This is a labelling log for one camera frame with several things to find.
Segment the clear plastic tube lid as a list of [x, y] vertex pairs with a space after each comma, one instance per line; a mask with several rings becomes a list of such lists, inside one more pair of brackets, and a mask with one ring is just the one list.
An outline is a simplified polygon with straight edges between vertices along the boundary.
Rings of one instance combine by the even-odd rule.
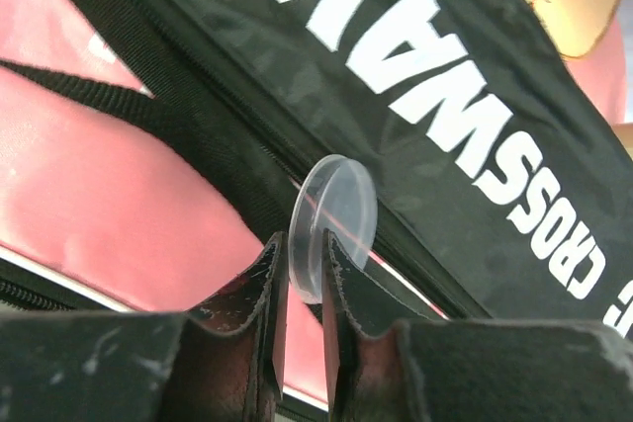
[[288, 232], [289, 277], [304, 303], [322, 303], [323, 234], [336, 234], [352, 263], [364, 269], [377, 217], [375, 185], [364, 165], [331, 154], [312, 168], [299, 190]]

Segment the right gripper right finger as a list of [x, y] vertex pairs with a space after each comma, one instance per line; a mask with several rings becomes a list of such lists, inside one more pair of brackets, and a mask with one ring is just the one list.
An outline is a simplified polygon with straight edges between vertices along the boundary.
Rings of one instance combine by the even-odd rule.
[[632, 345], [576, 320], [431, 321], [322, 238], [333, 421], [628, 421]]

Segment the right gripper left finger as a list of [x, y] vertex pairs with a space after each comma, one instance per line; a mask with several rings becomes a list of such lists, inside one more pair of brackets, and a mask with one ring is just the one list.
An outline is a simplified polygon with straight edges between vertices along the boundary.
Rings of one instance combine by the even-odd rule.
[[1, 317], [5, 421], [270, 421], [284, 374], [287, 236], [188, 311]]

